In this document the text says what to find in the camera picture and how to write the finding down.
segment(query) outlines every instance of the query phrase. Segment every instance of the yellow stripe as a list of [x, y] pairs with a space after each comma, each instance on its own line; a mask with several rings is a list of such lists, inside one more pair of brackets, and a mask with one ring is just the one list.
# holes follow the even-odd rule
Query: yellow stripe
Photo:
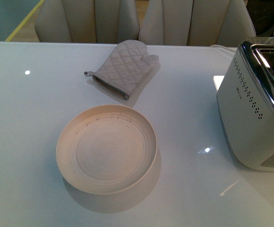
[[24, 26], [24, 24], [27, 22], [27, 20], [34, 14], [34, 12], [41, 6], [44, 0], [40, 0], [37, 5], [31, 10], [31, 12], [25, 17], [25, 19], [17, 26], [17, 28], [9, 35], [9, 37], [6, 39], [6, 42], [9, 42], [16, 33]]

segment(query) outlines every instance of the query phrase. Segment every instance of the floor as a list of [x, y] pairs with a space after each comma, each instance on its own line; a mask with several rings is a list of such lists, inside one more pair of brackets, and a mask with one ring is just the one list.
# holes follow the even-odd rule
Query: floor
[[40, 0], [0, 0], [0, 41], [24, 20]]

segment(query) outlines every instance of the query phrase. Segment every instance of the toaster vent holes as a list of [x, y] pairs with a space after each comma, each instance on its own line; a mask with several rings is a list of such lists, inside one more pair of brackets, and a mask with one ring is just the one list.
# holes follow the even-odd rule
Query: toaster vent holes
[[246, 97], [249, 99], [249, 103], [251, 104], [251, 107], [255, 110], [255, 114], [257, 115], [258, 119], [260, 120], [260, 119], [262, 119], [263, 114], [260, 113], [259, 107], [257, 107], [254, 97], [251, 96], [251, 92], [248, 89], [247, 83], [242, 75], [242, 72], [239, 68], [236, 58], [234, 58], [233, 63], [234, 63], [237, 75], [239, 76], [240, 84], [244, 88], [244, 93], [246, 94]]

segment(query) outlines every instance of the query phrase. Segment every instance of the plate rim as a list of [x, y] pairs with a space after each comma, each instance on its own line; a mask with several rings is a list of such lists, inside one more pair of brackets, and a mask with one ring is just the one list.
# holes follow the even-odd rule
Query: plate rim
[[[112, 191], [112, 192], [91, 192], [91, 191], [88, 191], [86, 189], [82, 189], [82, 188], [79, 188], [77, 187], [77, 185], [73, 185], [73, 182], [71, 182], [70, 179], [67, 179], [65, 176], [64, 176], [64, 170], [61, 170], [61, 166], [63, 165], [59, 159], [58, 159], [58, 156], [59, 156], [59, 150], [61, 150], [60, 148], [60, 144], [62, 142], [62, 139], [63, 139], [63, 135], [66, 133], [67, 130], [69, 130], [69, 128], [71, 127], [71, 125], [75, 122], [75, 120], [77, 120], [79, 117], [81, 117], [82, 115], [86, 114], [87, 112], [92, 112], [92, 111], [95, 111], [96, 109], [102, 109], [102, 108], [107, 108], [107, 109], [111, 109], [111, 111], [105, 111], [103, 113], [109, 113], [109, 112], [113, 112], [115, 111], [115, 109], [122, 109], [122, 110], [128, 110], [128, 111], [131, 111], [131, 112], [134, 112], [136, 113], [137, 115], [139, 115], [140, 117], [144, 118], [144, 120], [148, 123], [148, 125], [150, 126], [150, 131], [151, 133], [153, 133], [153, 138], [155, 139], [154, 141], [154, 146], [155, 146], [155, 151], [152, 151], [154, 152], [154, 157], [152, 158], [151, 160], [151, 163], [149, 165], [149, 167], [147, 168], [147, 170], [145, 171], [145, 173], [140, 176], [140, 178], [138, 180], [136, 180], [134, 183], [130, 184], [129, 186], [126, 186], [120, 190], [115, 190], [115, 191]], [[81, 113], [79, 113], [78, 115], [76, 115], [74, 118], [72, 118], [67, 124], [66, 126], [63, 128], [59, 138], [58, 138], [58, 141], [57, 141], [57, 145], [56, 145], [56, 162], [57, 162], [57, 166], [58, 166], [58, 169], [61, 173], [61, 175], [63, 176], [63, 178], [70, 184], [72, 185], [73, 187], [83, 191], [83, 192], [86, 192], [86, 193], [89, 193], [89, 194], [97, 194], [97, 195], [108, 195], [108, 194], [115, 194], [115, 193], [119, 193], [119, 192], [122, 192], [122, 191], [125, 191], [131, 187], [133, 187], [134, 185], [138, 184], [147, 174], [148, 172], [152, 169], [153, 167], [153, 164], [156, 160], [156, 157], [157, 157], [157, 150], [158, 150], [158, 141], [157, 141], [157, 135], [156, 135], [156, 132], [152, 126], [152, 124], [150, 123], [150, 121], [143, 115], [141, 114], [139, 111], [131, 108], [131, 107], [128, 107], [128, 106], [125, 106], [125, 105], [98, 105], [98, 106], [94, 106], [94, 107], [91, 107], [85, 111], [82, 111]]]

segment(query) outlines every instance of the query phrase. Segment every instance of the table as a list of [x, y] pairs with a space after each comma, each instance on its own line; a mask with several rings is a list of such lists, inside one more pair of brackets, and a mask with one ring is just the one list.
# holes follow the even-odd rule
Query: table
[[[213, 76], [226, 73], [234, 52], [148, 46], [160, 68], [125, 103], [84, 76], [114, 47], [0, 43], [0, 226], [274, 227], [274, 173], [235, 161], [218, 114]], [[160, 154], [152, 188], [114, 210], [92, 207], [92, 198], [63, 180], [55, 158], [66, 124], [105, 104], [143, 114]]]

